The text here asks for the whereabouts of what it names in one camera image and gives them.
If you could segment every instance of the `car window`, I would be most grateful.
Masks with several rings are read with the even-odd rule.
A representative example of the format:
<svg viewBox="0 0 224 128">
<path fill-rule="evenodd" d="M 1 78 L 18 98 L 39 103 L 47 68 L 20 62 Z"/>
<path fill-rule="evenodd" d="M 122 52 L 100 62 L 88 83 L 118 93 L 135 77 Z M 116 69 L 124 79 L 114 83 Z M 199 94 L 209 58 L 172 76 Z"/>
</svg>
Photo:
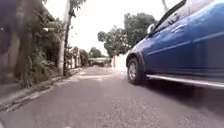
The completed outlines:
<svg viewBox="0 0 224 128">
<path fill-rule="evenodd" d="M 177 21 L 187 17 L 188 14 L 189 14 L 188 4 L 185 3 L 178 10 L 173 12 L 173 14 L 171 14 L 166 20 L 164 20 L 164 22 L 155 31 L 158 32 L 170 25 L 173 25 Z"/>
<path fill-rule="evenodd" d="M 200 11 L 215 0 L 189 0 L 190 14 Z"/>
</svg>

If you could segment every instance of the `rim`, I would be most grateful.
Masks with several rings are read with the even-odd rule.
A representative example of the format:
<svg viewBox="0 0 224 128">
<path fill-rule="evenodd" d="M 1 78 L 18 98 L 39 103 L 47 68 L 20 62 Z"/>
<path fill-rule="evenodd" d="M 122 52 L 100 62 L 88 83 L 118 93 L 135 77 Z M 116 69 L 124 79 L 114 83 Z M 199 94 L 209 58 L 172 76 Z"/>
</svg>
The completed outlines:
<svg viewBox="0 0 224 128">
<path fill-rule="evenodd" d="M 131 63 L 129 66 L 128 74 L 131 80 L 135 79 L 136 77 L 136 66 L 134 63 Z"/>
</svg>

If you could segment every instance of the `road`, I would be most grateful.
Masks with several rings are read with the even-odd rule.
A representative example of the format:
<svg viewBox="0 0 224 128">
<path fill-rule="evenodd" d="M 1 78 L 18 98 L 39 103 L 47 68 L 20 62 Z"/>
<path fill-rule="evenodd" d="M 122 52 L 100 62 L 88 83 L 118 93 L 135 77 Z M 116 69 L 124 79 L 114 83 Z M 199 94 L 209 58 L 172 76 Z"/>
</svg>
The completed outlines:
<svg viewBox="0 0 224 128">
<path fill-rule="evenodd" d="M 222 90 L 196 90 L 91 67 L 12 112 L 6 128 L 223 128 Z"/>
</svg>

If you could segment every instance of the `wall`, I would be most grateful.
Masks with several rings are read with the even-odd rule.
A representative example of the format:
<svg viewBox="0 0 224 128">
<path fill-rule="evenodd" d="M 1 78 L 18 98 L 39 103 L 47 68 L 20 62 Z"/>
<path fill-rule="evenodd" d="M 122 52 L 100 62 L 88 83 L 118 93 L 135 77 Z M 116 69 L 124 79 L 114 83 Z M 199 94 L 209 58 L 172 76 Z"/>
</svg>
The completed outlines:
<svg viewBox="0 0 224 128">
<path fill-rule="evenodd" d="M 126 58 L 128 53 L 120 54 L 119 56 L 114 56 L 111 61 L 112 69 L 118 71 L 127 71 Z"/>
</svg>

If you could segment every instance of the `side mirror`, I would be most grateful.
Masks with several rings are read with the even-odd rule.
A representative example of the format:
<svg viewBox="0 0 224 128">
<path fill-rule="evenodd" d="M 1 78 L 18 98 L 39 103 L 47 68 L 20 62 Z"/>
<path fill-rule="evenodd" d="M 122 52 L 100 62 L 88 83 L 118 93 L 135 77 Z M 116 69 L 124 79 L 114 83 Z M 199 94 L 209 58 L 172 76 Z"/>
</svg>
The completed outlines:
<svg viewBox="0 0 224 128">
<path fill-rule="evenodd" d="M 154 31 L 154 29 L 155 29 L 155 23 L 152 23 L 147 29 L 148 34 L 152 33 Z"/>
</svg>

